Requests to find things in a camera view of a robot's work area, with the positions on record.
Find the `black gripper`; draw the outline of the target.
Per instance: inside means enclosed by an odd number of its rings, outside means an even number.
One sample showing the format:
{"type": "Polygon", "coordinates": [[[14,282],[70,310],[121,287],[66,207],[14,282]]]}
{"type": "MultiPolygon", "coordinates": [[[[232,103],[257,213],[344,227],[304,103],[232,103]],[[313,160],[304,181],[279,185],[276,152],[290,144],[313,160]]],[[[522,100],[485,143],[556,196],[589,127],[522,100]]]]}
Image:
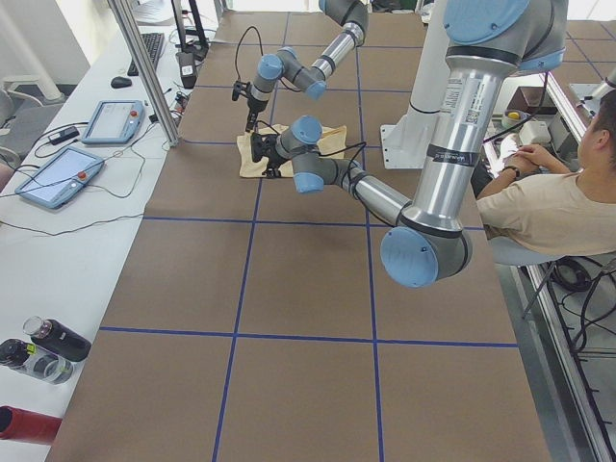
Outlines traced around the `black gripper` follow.
{"type": "Polygon", "coordinates": [[[268,159],[268,167],[279,166],[279,156],[276,151],[276,134],[259,134],[252,133],[250,135],[251,160],[253,163],[259,163],[264,159],[268,159]]]}
{"type": "Polygon", "coordinates": [[[264,102],[253,94],[252,89],[246,91],[248,115],[246,118],[245,131],[251,133],[255,131],[258,115],[264,110],[264,102]]]}

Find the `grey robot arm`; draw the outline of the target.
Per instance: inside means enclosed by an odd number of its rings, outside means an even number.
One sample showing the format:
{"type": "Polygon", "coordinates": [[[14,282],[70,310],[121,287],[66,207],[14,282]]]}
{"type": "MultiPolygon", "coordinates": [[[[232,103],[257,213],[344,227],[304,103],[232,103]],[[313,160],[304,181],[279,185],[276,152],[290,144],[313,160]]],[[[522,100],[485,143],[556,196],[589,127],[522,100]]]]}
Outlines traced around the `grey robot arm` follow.
{"type": "Polygon", "coordinates": [[[321,155],[321,124],[308,115],[265,153],[273,165],[292,165],[298,192],[336,185],[386,221],[380,257],[400,285],[453,276],[472,257],[459,211],[502,83],[561,64],[567,11],[564,1],[436,3],[408,112],[381,129],[386,167],[421,173],[412,197],[352,161],[321,155]]]}
{"type": "Polygon", "coordinates": [[[232,99],[236,101],[244,96],[247,100],[247,133],[255,130],[259,114],[268,106],[279,81],[287,81],[296,90],[317,100],[324,94],[326,81],[343,59],[364,44],[369,26],[365,4],[360,1],[320,1],[319,6],[326,16],[342,27],[342,31],[311,64],[302,63],[293,47],[284,46],[260,58],[252,81],[235,82],[232,99]]]}

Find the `robot base pedestal white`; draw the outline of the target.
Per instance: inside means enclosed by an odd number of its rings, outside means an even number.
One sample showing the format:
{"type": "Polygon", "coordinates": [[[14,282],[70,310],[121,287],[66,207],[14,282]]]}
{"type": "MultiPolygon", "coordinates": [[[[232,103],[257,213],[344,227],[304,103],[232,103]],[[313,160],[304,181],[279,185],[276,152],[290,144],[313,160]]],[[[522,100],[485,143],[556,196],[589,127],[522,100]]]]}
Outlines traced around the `robot base pedestal white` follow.
{"type": "Polygon", "coordinates": [[[449,81],[445,61],[449,37],[444,26],[447,5],[447,0],[434,2],[407,113],[397,124],[380,127],[387,169],[415,169],[424,165],[449,81]]]}

